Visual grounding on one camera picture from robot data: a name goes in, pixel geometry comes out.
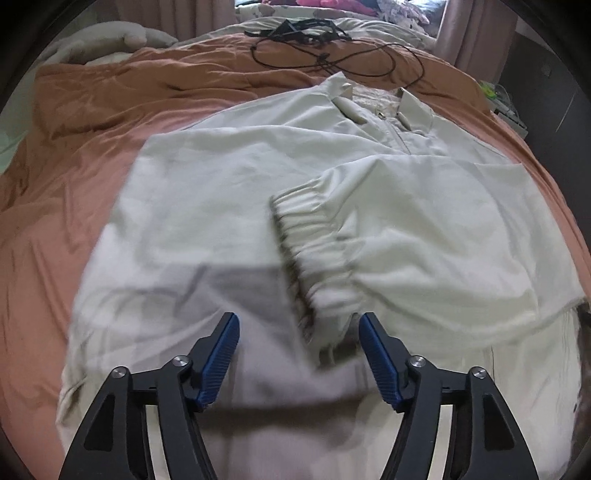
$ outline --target zipper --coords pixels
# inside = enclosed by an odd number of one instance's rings
[[[410,151],[410,149],[408,148],[408,146],[406,145],[406,143],[404,142],[403,138],[400,136],[400,133],[398,132],[398,130],[396,130],[392,124],[388,121],[388,117],[386,116],[386,114],[380,110],[379,108],[375,109],[375,115],[382,121],[382,123],[386,126],[386,129],[395,137],[398,138],[399,140],[399,144],[401,144],[404,149],[406,150],[406,152],[409,155],[412,155],[413,153]]]

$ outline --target stuffed animal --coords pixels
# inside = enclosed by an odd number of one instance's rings
[[[115,52],[133,53],[144,47],[167,48],[178,40],[153,28],[131,22],[104,22],[50,44],[39,55],[44,64],[85,64]]]

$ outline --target metal screw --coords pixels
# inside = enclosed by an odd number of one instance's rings
[[[114,368],[111,372],[111,376],[113,378],[123,378],[127,374],[127,369],[125,367],[117,367]]]
[[[427,361],[424,359],[424,357],[419,355],[412,356],[408,362],[416,368],[422,368],[427,365]]]
[[[482,367],[472,367],[470,373],[476,378],[486,378],[488,372]]]
[[[179,355],[173,358],[173,365],[175,367],[184,367],[189,363],[189,357],[187,355]]]

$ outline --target orange comforter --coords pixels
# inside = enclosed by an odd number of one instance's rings
[[[136,154],[152,134],[168,132],[239,103],[320,83],[323,70],[268,70],[253,40],[228,35],[182,50],[143,50],[120,64],[40,69],[34,127],[0,177],[0,421],[37,480],[56,480],[64,453],[54,427],[72,303],[85,265]],[[344,56],[376,41],[332,44]],[[261,60],[308,64],[289,46],[263,43]],[[526,166],[546,198],[591,293],[591,257],[562,194],[526,144],[488,111],[477,84],[426,53],[411,91],[437,113]],[[359,83],[382,89],[415,80],[421,67],[393,54],[390,77]],[[381,51],[343,67],[388,70]]]

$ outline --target curtain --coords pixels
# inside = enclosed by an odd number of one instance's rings
[[[119,20],[163,30],[180,41],[236,23],[234,0],[101,0],[99,3],[103,11],[110,10]]]
[[[476,80],[501,77],[517,14],[500,0],[448,0],[435,55]]]

